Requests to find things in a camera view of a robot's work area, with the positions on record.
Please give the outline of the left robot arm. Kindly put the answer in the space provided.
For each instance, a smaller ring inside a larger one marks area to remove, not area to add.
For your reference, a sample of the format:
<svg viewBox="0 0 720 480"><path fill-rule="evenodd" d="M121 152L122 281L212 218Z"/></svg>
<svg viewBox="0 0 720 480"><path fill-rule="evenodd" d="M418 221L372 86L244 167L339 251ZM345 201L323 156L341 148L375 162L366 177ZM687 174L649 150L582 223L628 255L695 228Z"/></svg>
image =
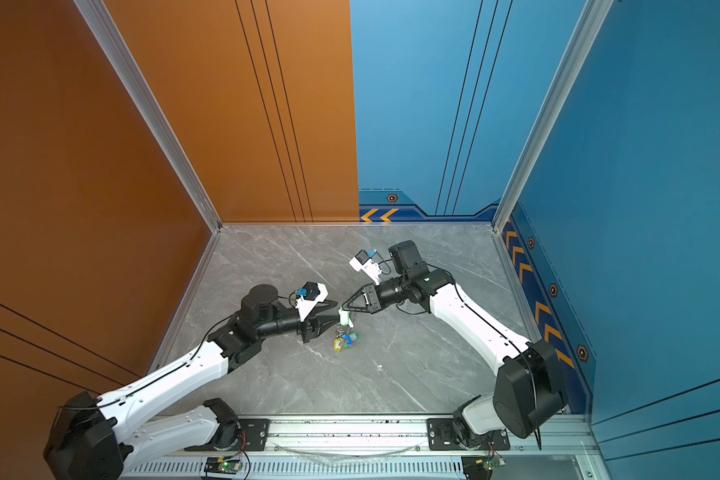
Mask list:
<svg viewBox="0 0 720 480"><path fill-rule="evenodd" d="M117 479L185 447L231 447L238 417L221 399L171 417L157 415L244 365L261 352L265 338L295 333L308 343L347 319L322 283L306 283L286 302L274 286L256 285L238 311L177 360L99 396L84 391L71 397L58 410L43 458L57 479Z"/></svg>

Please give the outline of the green key tag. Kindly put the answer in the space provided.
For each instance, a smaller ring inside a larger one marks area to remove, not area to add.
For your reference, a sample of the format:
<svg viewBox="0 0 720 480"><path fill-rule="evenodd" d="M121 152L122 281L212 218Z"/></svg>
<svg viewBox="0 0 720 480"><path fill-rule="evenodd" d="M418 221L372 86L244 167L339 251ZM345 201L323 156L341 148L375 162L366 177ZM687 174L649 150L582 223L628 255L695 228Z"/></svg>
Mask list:
<svg viewBox="0 0 720 480"><path fill-rule="evenodd" d="M338 310L339 313L339 322L341 326L353 328L354 324L351 320L351 315L349 311L344 310L343 308L340 308Z"/></svg>

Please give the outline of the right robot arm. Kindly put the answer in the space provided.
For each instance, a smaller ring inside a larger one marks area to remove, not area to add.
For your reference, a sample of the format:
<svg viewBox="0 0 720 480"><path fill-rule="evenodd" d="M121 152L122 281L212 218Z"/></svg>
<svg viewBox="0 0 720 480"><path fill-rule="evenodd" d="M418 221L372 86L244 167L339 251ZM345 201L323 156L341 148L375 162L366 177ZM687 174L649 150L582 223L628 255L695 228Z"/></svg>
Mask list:
<svg viewBox="0 0 720 480"><path fill-rule="evenodd" d="M395 276L383 279L371 252L359 251L349 261L370 278L340 308L375 314L410 302L448 324L486 362L495 377L489 396L477 396L453 413L459 445L478 449L487 436L506 430L525 439L539 437L541 426L568 405L566 382L556 349L545 340L533 342L514 332L473 301L447 270L425 262L416 244L406 240L389 249Z"/></svg>

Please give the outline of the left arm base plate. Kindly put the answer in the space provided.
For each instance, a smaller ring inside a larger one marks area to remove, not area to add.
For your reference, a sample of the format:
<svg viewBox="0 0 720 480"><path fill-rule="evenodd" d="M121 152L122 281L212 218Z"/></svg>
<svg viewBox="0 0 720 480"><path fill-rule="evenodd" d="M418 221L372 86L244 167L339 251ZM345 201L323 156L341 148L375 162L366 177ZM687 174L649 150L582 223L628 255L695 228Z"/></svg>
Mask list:
<svg viewBox="0 0 720 480"><path fill-rule="evenodd" d="M187 452L261 452L265 450L270 421L265 418L239 419L219 426L211 439Z"/></svg>

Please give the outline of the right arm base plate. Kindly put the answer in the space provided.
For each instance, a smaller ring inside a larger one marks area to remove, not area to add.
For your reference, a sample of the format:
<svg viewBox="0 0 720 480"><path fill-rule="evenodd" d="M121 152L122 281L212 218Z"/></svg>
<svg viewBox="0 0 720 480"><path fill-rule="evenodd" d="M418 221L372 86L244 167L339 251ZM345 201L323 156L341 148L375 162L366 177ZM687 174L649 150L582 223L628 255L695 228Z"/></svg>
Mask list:
<svg viewBox="0 0 720 480"><path fill-rule="evenodd" d="M466 423L455 418L429 418L426 420L429 449L432 451L480 450L508 451L510 441L505 430L475 434Z"/></svg>

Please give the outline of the grey metal key holder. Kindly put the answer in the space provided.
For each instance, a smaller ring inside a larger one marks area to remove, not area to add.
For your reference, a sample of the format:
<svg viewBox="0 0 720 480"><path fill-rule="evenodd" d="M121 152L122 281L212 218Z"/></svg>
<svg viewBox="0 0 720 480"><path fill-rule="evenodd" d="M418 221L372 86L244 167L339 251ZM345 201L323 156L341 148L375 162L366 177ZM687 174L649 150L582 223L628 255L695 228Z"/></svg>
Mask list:
<svg viewBox="0 0 720 480"><path fill-rule="evenodd" d="M335 337L335 340L336 340L336 339L342 339L342 336L343 336L343 335L350 334L350 333L353 333L353 332L355 332L355 331L354 331L354 327L353 327L353 328L344 327L344 326L341 326L340 323L339 323L339 324L336 326L336 337ZM347 349L351 348L353 344L347 345L347 344L345 343L345 349L344 349L344 350L347 350Z"/></svg>

